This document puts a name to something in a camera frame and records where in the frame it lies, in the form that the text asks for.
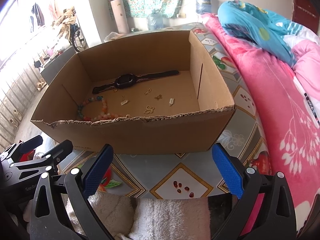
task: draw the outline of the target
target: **wall outlet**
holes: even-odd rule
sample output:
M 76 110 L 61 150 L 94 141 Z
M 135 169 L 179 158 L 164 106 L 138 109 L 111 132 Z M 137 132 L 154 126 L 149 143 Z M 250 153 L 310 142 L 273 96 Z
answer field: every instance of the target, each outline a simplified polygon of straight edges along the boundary
M 185 13 L 179 13 L 179 14 L 177 14 L 177 18 L 186 18 L 186 14 Z

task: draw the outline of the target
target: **paper roll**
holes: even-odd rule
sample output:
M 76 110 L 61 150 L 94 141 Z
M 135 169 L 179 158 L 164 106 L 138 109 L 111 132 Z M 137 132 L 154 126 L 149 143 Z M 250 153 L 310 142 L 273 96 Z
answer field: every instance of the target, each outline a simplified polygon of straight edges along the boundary
M 129 33 L 129 26 L 127 22 L 127 17 L 125 16 L 124 6 L 122 0 L 111 1 L 111 7 L 113 14 L 115 16 L 118 32 L 120 34 Z

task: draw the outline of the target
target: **beaded bracelet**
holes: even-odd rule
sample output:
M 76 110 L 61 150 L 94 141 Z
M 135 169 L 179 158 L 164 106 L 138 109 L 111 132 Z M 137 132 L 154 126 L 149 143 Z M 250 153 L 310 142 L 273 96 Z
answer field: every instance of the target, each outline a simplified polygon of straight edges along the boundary
M 84 106 L 86 106 L 87 104 L 89 104 L 90 102 L 93 102 L 93 101 L 101 101 L 102 102 L 102 112 L 98 115 L 98 117 L 94 117 L 94 118 L 84 116 L 82 114 L 82 109 L 84 108 Z M 100 120 L 113 120 L 115 118 L 121 117 L 121 115 L 110 114 L 108 112 L 107 102 L 103 99 L 102 96 L 97 96 L 97 98 L 89 98 L 88 100 L 83 101 L 82 104 L 78 106 L 78 115 L 82 120 L 84 120 L 86 122 L 90 122 L 90 121 L 96 122 L 96 121 L 100 121 Z

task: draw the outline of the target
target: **pink blanket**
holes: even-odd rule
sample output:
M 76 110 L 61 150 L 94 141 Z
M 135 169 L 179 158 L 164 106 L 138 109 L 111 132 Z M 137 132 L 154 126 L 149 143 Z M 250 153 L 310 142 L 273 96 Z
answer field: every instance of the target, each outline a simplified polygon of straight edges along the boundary
M 203 20 L 234 61 L 256 103 L 271 170 L 286 176 L 299 230 L 320 194 L 319 126 L 287 64 L 253 43 L 228 36 L 213 14 Z

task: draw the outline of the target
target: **blue quilt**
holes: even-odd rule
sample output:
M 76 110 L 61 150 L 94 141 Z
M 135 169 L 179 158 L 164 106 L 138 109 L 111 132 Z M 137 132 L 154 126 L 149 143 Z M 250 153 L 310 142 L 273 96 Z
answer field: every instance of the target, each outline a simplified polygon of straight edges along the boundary
M 298 35 L 303 25 L 239 0 L 224 2 L 218 17 L 228 35 L 254 41 L 291 67 L 296 63 L 284 36 Z

